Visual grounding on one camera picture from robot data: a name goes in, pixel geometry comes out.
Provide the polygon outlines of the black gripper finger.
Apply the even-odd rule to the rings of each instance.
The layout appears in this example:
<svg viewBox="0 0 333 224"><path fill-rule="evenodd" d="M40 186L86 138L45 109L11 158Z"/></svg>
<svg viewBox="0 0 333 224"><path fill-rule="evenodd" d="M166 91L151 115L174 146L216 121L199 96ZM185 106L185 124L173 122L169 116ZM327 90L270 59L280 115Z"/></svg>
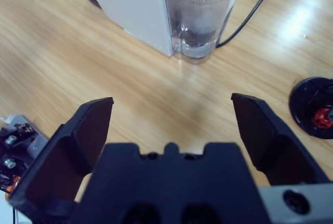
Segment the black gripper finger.
<svg viewBox="0 0 333 224"><path fill-rule="evenodd" d="M82 104L34 159L8 203L30 220L70 220L81 182L106 143L113 104L111 97Z"/></svg>
<svg viewBox="0 0 333 224"><path fill-rule="evenodd" d="M254 167L270 185L329 183L289 126L262 99L233 93L240 137Z"/></svg>

